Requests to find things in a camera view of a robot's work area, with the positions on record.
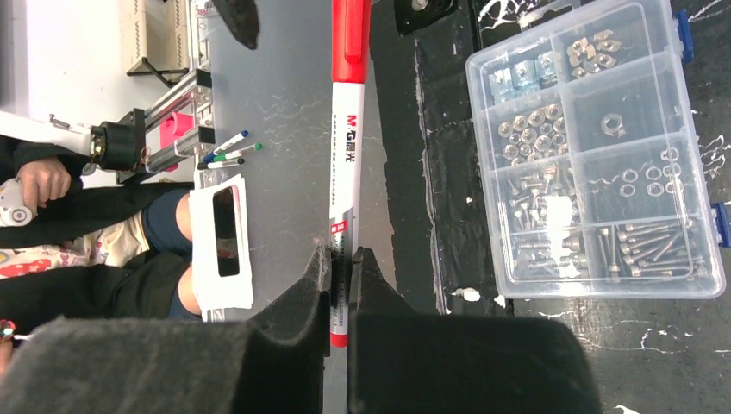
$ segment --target black jacket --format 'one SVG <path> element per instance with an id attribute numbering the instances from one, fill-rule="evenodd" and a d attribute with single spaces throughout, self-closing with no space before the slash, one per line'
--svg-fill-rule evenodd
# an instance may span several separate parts
<path id="1" fill-rule="evenodd" d="M 34 160 L 58 157 L 80 181 L 87 158 L 53 145 L 0 135 L 0 184 Z M 0 229 L 0 248 L 60 244 L 126 220 L 173 188 L 186 184 L 148 184 L 82 190 L 51 202 L 27 226 Z M 19 334 L 58 316 L 69 318 L 167 316 L 178 279 L 190 265 L 175 254 L 149 252 L 124 268 L 67 267 L 0 280 L 0 319 Z"/>

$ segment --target red marker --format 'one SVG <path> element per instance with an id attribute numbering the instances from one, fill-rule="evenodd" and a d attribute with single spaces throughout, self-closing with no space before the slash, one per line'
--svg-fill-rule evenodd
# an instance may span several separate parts
<path id="1" fill-rule="evenodd" d="M 333 129 L 330 157 L 330 247 L 334 301 L 330 342 L 347 346 L 347 297 L 358 248 L 363 97 L 368 72 L 371 0 L 333 0 Z"/>

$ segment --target blue jeans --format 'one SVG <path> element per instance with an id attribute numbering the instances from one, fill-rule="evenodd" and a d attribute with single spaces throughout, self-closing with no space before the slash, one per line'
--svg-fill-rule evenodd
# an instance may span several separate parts
<path id="1" fill-rule="evenodd" d="M 180 200 L 188 193 L 186 189 L 172 190 L 153 201 L 142 211 L 142 231 L 147 242 L 158 252 L 170 252 L 191 259 L 193 243 L 186 239 L 178 228 L 175 211 Z M 200 320 L 200 317 L 188 312 L 180 300 L 178 288 L 172 296 L 170 319 Z"/>

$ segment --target knee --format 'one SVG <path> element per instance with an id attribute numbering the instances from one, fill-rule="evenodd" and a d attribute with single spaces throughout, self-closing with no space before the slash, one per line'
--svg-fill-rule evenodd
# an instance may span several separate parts
<path id="1" fill-rule="evenodd" d="M 193 267 L 183 273 L 178 281 L 178 295 L 183 307 L 194 315 L 201 315 L 201 307 L 198 305 L 195 293 L 193 293 Z"/>

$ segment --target gray table surface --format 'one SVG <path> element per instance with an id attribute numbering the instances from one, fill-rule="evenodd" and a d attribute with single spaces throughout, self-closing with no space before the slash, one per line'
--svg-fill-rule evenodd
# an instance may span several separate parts
<path id="1" fill-rule="evenodd" d="M 332 81 L 329 0 L 257 2 L 259 48 L 236 43 L 220 17 L 209 19 L 216 140 L 242 129 L 261 142 L 241 168 L 216 170 L 221 182 L 241 173 L 247 183 L 248 238 L 253 271 L 251 310 L 226 310 L 227 320 L 249 318 L 297 281 L 317 239 L 328 240 L 328 182 Z M 372 248 L 395 284 L 378 100 L 366 85 L 360 244 Z M 345 349 L 328 358 L 324 412 L 345 408 Z"/>

